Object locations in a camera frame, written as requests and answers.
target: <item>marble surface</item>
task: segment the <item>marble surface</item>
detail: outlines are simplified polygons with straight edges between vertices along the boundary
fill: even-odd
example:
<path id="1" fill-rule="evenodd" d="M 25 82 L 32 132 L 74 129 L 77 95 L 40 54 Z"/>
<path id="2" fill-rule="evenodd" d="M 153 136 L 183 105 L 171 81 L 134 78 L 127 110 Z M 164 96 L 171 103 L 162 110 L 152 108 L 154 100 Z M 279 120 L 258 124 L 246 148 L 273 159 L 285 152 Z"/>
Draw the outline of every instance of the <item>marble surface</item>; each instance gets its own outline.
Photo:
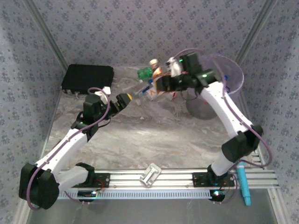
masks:
<path id="1" fill-rule="evenodd" d="M 137 68 L 114 68 L 111 99 L 137 83 Z M 83 100 L 62 93 L 44 155 L 61 140 L 83 109 Z M 178 94 L 169 101 L 132 101 L 98 130 L 93 138 L 70 158 L 65 169 L 85 162 L 96 169 L 146 168 L 152 162 L 161 168 L 202 168 L 217 157 L 229 139 L 218 117 L 192 117 Z"/>

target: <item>orange object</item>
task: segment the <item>orange object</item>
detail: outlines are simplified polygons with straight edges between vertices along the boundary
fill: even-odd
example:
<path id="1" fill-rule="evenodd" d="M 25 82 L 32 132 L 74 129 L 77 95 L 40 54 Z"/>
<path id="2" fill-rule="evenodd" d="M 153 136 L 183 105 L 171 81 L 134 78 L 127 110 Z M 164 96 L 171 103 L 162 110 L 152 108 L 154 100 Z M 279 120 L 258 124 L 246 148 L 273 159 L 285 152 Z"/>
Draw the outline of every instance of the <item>orange object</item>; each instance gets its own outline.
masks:
<path id="1" fill-rule="evenodd" d="M 153 94 L 155 94 L 156 92 L 153 90 L 150 90 L 150 95 L 152 96 Z"/>
<path id="2" fill-rule="evenodd" d="M 153 71 L 153 76 L 152 76 L 152 78 L 153 78 L 153 85 L 154 85 L 155 89 L 157 89 L 157 85 L 156 85 L 155 79 L 157 79 L 157 78 L 159 78 L 161 76 L 164 76 L 165 74 L 163 73 L 162 68 L 159 65 L 158 59 L 151 60 L 149 62 L 149 65 L 150 65 L 150 68 Z"/>

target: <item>gray table surface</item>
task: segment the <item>gray table surface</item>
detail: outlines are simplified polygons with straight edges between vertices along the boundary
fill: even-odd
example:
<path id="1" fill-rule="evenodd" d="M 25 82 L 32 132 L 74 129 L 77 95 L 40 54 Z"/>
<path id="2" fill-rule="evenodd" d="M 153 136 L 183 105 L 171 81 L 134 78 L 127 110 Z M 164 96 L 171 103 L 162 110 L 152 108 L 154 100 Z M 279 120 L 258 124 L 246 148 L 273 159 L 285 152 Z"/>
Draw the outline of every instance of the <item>gray table surface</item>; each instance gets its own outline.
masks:
<path id="1" fill-rule="evenodd" d="M 136 68 L 116 68 L 112 97 L 134 85 Z M 62 139 L 83 100 L 62 94 L 44 154 Z M 218 156 L 228 140 L 218 118 L 199 120 L 186 110 L 179 96 L 173 101 L 131 102 L 111 124 L 100 129 L 78 150 L 65 169 L 86 162 L 96 169 L 146 168 L 152 162 L 161 168 L 204 168 Z M 49 210 L 32 212 L 28 224 L 272 224 L 276 223 L 266 190 L 251 190 L 252 206 L 240 194 L 226 205 L 204 199 L 105 200 L 88 206 L 58 200 Z"/>
<path id="2" fill-rule="evenodd" d="M 136 71 L 115 69 L 111 99 L 138 83 Z M 131 102 L 78 150 L 64 168 L 72 168 L 78 162 L 96 169 L 146 168 L 152 162 L 161 168 L 207 167 L 228 140 L 220 119 L 192 117 L 179 94 L 172 101 L 163 96 L 160 99 L 141 106 Z M 83 102 L 62 94 L 45 153 L 66 135 L 83 109 Z"/>

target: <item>black mounting plate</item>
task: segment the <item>black mounting plate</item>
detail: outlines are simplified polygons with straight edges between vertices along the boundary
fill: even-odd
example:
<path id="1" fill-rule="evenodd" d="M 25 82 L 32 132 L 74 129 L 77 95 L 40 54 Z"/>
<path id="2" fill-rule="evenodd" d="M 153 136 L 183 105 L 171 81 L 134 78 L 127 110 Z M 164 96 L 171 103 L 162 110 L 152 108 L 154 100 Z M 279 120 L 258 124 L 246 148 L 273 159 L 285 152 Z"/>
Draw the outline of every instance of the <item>black mounting plate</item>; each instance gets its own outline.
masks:
<path id="1" fill-rule="evenodd" d="M 110 173 L 94 173 L 95 178 L 92 184 L 86 186 L 84 184 L 77 184 L 74 188 L 108 188 L 110 182 Z"/>
<path id="2" fill-rule="evenodd" d="M 234 187 L 235 182 L 233 176 L 228 174 L 223 179 L 216 182 L 215 185 L 212 185 L 209 178 L 208 172 L 202 173 L 192 173 L 193 187 L 195 188 L 203 188 L 203 187 Z"/>

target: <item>small metal clamp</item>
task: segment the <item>small metal clamp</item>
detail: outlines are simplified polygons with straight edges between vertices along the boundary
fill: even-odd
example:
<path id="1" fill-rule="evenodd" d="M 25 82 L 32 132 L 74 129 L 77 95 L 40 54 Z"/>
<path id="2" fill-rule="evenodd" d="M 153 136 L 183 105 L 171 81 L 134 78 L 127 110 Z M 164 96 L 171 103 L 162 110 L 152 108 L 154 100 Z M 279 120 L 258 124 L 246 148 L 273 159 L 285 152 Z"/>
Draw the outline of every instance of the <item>small metal clamp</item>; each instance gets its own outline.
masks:
<path id="1" fill-rule="evenodd" d="M 162 169 L 158 167 L 156 164 L 152 163 L 147 167 L 144 174 L 140 177 L 140 182 L 143 183 L 146 187 L 150 188 L 154 181 L 160 175 Z"/>

